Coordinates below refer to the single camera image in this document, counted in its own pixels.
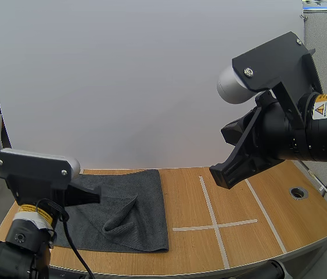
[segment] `metal grommet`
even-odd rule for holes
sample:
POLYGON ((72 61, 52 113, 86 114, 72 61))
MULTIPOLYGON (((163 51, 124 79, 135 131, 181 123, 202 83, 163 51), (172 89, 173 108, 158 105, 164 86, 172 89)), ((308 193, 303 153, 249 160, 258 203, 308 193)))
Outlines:
POLYGON ((290 194, 294 199, 306 199, 308 198, 308 191, 302 187, 290 188, 290 194))

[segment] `white label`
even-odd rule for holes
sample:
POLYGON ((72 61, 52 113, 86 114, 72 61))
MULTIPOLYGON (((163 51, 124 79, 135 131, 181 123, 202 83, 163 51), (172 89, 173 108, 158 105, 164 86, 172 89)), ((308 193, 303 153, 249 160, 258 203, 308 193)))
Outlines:
POLYGON ((312 118, 313 120, 327 118, 327 94, 321 94, 315 100, 312 118))

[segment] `white tape line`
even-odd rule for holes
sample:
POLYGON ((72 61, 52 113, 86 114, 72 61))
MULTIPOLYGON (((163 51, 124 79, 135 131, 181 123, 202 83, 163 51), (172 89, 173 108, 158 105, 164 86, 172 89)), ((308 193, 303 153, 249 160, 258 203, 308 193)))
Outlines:
POLYGON ((268 222, 268 224, 269 224, 269 226, 270 226, 270 228, 271 228, 271 230, 272 230, 275 238, 277 239, 277 242, 279 244, 279 247, 281 247, 281 250, 282 250, 282 252, 284 254, 287 253, 287 250, 286 250, 285 246, 283 245, 283 242, 282 242, 281 238, 279 237, 279 235, 277 233, 277 230, 275 229, 275 227, 274 227, 274 225, 272 223, 272 220, 270 220, 269 215, 268 215, 267 211, 265 210, 265 208, 263 207, 263 204, 259 200, 258 196, 256 195, 255 190, 252 188, 252 186, 251 186, 251 184, 250 184, 250 182, 249 182, 248 179, 246 179, 245 181, 246 181, 247 185, 249 186, 251 193, 254 195, 254 198, 257 201, 257 203, 258 203, 261 211, 263 212, 264 217, 267 219, 267 222, 268 222))
POLYGON ((196 230, 208 230, 209 228, 214 228, 214 226, 173 228, 173 231, 196 231, 196 230))
POLYGON ((212 225, 214 226, 214 229, 215 229, 215 235, 216 235, 216 238, 217 238, 217 242, 219 244, 221 257, 222 257, 222 262, 224 263, 224 268, 228 269, 229 268, 229 261, 228 261, 227 253, 226 253, 225 248, 224 248, 224 243, 222 243, 219 227, 218 227, 218 225, 216 223, 214 210, 212 209, 211 202, 210 202, 210 197, 209 197, 209 194, 207 193, 206 185, 204 184, 204 180, 203 180, 202 176, 199 177, 199 181, 200 181, 200 184, 202 185, 204 198, 206 199, 207 207, 209 208, 209 212, 210 212, 210 216, 211 216, 212 225))
POLYGON ((239 221, 239 222, 233 222, 233 223, 225 223, 225 224, 219 224, 219 228, 224 228, 224 227, 232 227, 232 226, 238 226, 238 225, 243 225, 243 224, 250 224, 250 223, 256 223, 257 219, 252 219, 252 220, 246 220, 246 221, 239 221))

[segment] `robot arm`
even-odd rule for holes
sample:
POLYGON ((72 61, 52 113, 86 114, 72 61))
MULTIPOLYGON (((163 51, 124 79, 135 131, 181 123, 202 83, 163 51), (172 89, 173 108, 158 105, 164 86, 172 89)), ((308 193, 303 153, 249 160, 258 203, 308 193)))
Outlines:
POLYGON ((99 203, 97 189, 72 183, 80 173, 74 159, 14 149, 0 151, 0 178, 20 205, 5 242, 0 241, 0 278, 49 278, 49 249, 65 206, 99 203))
POLYGON ((232 59, 233 71, 220 76, 220 96, 242 103, 260 94, 251 112, 221 130, 235 148, 210 167, 217 185, 230 189, 284 160, 327 162, 327 94, 313 53, 289 32, 232 59))

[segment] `black cylindrical motor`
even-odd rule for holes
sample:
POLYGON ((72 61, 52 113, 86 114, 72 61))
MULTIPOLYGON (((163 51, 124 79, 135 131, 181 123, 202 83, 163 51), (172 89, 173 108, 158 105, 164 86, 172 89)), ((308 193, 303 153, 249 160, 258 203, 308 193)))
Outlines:
POLYGON ((258 145, 274 159, 327 162, 327 94, 313 97, 307 106, 307 154, 301 154, 297 131, 292 129, 279 103, 267 107, 257 130, 258 145))

